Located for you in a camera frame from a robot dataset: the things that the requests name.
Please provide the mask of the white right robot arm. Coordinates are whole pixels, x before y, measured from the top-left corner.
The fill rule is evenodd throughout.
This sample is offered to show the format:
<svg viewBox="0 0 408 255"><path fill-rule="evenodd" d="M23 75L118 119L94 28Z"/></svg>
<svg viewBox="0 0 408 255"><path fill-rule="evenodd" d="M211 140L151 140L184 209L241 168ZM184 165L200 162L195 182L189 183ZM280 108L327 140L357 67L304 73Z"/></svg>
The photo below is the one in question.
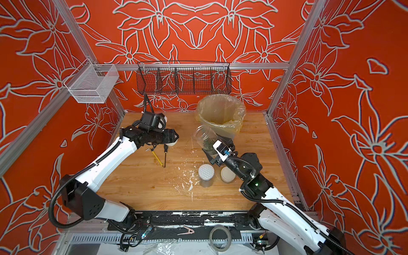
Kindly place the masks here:
<svg viewBox="0 0 408 255"><path fill-rule="evenodd" d="M242 180L240 193L255 203L250 216L261 228L276 234L302 255L350 255L345 236L337 228L317 222L286 199L262 174L255 153L241 156L232 139L218 137L211 149L203 148L212 165L225 165Z"/></svg>

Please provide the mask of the beige jar lid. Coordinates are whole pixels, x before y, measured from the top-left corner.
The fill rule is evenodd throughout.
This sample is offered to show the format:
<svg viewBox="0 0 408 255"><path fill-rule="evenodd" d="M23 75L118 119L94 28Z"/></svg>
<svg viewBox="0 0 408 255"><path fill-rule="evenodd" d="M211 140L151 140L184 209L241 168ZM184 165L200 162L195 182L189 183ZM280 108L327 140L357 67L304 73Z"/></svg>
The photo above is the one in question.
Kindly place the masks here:
<svg viewBox="0 0 408 255"><path fill-rule="evenodd" d="M175 142L166 143L165 145L172 147L172 146L175 146L176 144L177 144L177 140Z"/></svg>

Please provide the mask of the clear jar with tea leaves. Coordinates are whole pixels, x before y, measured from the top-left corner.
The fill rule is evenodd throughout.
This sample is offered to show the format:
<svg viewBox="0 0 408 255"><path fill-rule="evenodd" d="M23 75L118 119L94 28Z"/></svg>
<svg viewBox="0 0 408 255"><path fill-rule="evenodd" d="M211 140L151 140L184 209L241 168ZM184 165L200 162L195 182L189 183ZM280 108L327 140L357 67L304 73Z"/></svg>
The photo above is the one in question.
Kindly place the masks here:
<svg viewBox="0 0 408 255"><path fill-rule="evenodd" d="M205 153L209 154L211 157L216 157L218 155L217 150L214 149L213 145L216 142L221 141L221 139L210 127L206 125L197 127L192 137L201 146Z"/></svg>

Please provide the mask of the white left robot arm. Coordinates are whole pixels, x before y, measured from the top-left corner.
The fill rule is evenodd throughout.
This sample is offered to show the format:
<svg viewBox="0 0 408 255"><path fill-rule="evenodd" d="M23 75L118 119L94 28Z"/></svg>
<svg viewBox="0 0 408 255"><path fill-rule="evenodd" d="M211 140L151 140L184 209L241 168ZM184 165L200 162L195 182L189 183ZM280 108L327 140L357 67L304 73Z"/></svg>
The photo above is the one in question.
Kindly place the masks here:
<svg viewBox="0 0 408 255"><path fill-rule="evenodd" d="M61 178L50 200L49 221L57 228L67 229L96 218L108 222L121 233L136 233L136 224L142 225L143 222L136 216L135 210L129 205L106 200L97 192L113 171L141 147L175 145L179 135L174 129L168 129L166 124L167 117L163 113L155 113L148 96L144 96L140 120L121 128L114 143L83 170ZM54 207L58 198L79 216L78 220L69 224L57 220Z"/></svg>

